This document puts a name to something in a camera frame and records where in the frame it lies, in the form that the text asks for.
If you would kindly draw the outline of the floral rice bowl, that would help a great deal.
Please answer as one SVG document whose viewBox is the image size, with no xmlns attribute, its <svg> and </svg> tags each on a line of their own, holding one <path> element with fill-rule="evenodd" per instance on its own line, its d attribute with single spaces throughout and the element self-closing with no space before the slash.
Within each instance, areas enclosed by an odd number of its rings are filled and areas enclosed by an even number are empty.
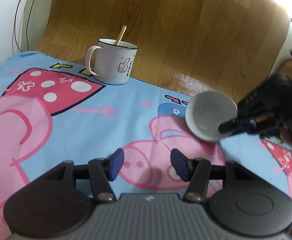
<svg viewBox="0 0 292 240">
<path fill-rule="evenodd" d="M 199 139 L 216 142 L 230 136 L 233 131 L 221 133 L 220 124 L 237 116 L 237 105 L 226 94 L 205 91 L 188 102 L 185 121 L 190 131 Z"/>
</svg>

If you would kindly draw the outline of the blue cartoon pig tablecloth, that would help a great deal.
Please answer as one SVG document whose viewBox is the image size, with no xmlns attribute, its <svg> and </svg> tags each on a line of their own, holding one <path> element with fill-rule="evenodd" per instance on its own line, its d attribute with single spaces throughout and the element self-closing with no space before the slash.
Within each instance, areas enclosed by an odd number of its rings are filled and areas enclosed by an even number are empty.
<svg viewBox="0 0 292 240">
<path fill-rule="evenodd" d="M 239 135 L 206 142 L 187 128 L 189 96 L 129 79 L 106 86 L 82 65 L 36 51 L 0 64 L 0 239 L 10 236 L 5 201 L 64 160 L 85 164 L 116 149 L 124 165 L 112 184 L 122 193 L 183 194 L 170 163 L 179 149 L 214 165 L 234 159 L 292 198 L 289 146 L 276 139 Z"/>
</svg>

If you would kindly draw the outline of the white enamel mug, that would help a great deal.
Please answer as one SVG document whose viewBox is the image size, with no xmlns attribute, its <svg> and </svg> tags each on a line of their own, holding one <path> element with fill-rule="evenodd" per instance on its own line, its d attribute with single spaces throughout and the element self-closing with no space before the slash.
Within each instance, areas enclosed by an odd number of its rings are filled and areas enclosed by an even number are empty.
<svg viewBox="0 0 292 240">
<path fill-rule="evenodd" d="M 98 81 L 109 85 L 122 85 L 130 77 L 138 46 L 121 41 L 98 39 L 96 46 L 91 46 L 85 55 L 86 71 Z"/>
</svg>

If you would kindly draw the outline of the wooden stirring stick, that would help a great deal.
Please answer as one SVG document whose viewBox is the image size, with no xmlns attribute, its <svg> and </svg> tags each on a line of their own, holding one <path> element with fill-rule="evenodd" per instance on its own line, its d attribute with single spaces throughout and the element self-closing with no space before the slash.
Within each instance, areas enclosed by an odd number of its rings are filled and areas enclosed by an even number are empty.
<svg viewBox="0 0 292 240">
<path fill-rule="evenodd" d="M 124 34 L 126 32 L 126 29 L 127 29 L 127 26 L 126 25 L 123 25 L 122 26 L 122 29 L 121 29 L 121 31 L 120 31 L 117 39 L 116 39 L 116 41 L 114 42 L 114 45 L 115 46 L 118 46 L 120 44 L 120 42 L 121 42 L 121 40 L 122 40 L 122 38 L 123 38 L 123 36 L 124 36 Z"/>
</svg>

